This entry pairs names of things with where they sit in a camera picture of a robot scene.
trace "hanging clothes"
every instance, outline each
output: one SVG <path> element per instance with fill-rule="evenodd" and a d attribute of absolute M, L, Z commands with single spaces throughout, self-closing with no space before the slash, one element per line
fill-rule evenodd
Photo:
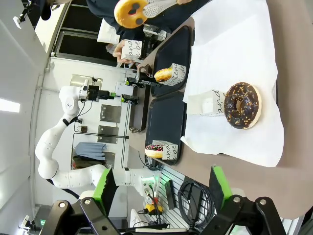
<path fill-rule="evenodd" d="M 93 165 L 104 165 L 106 164 L 106 161 L 98 161 L 98 160 L 86 160 L 86 158 L 81 158 L 78 156 L 73 157 L 73 167 L 74 169 L 83 169 L 89 166 Z"/>
<path fill-rule="evenodd" d="M 105 156 L 102 151 L 107 148 L 105 143 L 80 142 L 76 145 L 76 154 L 79 156 L 93 158 L 96 160 L 104 160 Z"/>

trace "hand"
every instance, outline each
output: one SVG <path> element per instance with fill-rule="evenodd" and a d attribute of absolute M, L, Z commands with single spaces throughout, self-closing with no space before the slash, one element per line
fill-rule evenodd
<path fill-rule="evenodd" d="M 119 44 L 117 44 L 114 52 L 113 52 L 113 56 L 117 57 L 117 62 L 118 63 L 125 63 L 125 64 L 129 64 L 132 63 L 132 60 L 128 60 L 128 59 L 122 59 L 122 48 L 123 46 L 125 46 L 125 40 L 120 41 Z"/>
<path fill-rule="evenodd" d="M 186 4 L 186 3 L 189 3 L 191 2 L 192 0 L 177 0 L 177 4 L 178 5 L 182 5 L 182 4 Z"/>

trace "dark jacket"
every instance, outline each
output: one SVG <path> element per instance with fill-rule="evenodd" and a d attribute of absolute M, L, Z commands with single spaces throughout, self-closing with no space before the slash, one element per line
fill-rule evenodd
<path fill-rule="evenodd" d="M 135 29 L 127 29 L 120 26 L 114 18 L 114 8 L 118 0 L 87 0 L 90 11 L 98 17 L 103 18 L 109 25 L 116 29 L 116 33 L 122 39 L 133 39 L 142 41 L 144 38 L 143 26 Z M 172 33 L 178 26 L 187 20 L 192 13 L 197 11 L 209 0 L 193 0 L 187 4 L 174 5 L 145 23 Z"/>

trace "chocolate donut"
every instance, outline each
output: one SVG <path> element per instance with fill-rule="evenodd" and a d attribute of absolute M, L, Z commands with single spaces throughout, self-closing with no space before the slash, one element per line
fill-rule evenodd
<path fill-rule="evenodd" d="M 224 113 L 230 125 L 237 129 L 248 129 L 261 115 L 262 101 L 258 90 L 246 83 L 233 85 L 226 93 Z"/>
<path fill-rule="evenodd" d="M 163 157 L 163 145 L 150 144 L 146 146 L 146 155 L 151 158 L 162 158 Z"/>

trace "person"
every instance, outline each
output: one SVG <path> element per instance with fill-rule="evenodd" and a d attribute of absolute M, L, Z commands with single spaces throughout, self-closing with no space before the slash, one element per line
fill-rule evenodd
<path fill-rule="evenodd" d="M 50 9 L 53 6 L 64 4 L 70 0 L 36 0 L 41 8 L 41 17 L 43 20 L 50 18 Z M 187 20 L 195 11 L 200 9 L 210 0 L 177 0 L 177 4 L 167 8 L 154 18 L 148 18 L 146 24 L 154 25 L 168 33 L 172 33 L 185 20 Z M 121 59 L 121 51 L 125 44 L 124 39 L 143 41 L 143 25 L 128 29 L 120 26 L 114 17 L 114 8 L 118 0 L 86 0 L 89 10 L 98 17 L 103 18 L 109 25 L 116 29 L 120 35 L 121 42 L 114 50 L 113 56 L 117 57 L 118 63 L 129 63 L 129 60 Z"/>

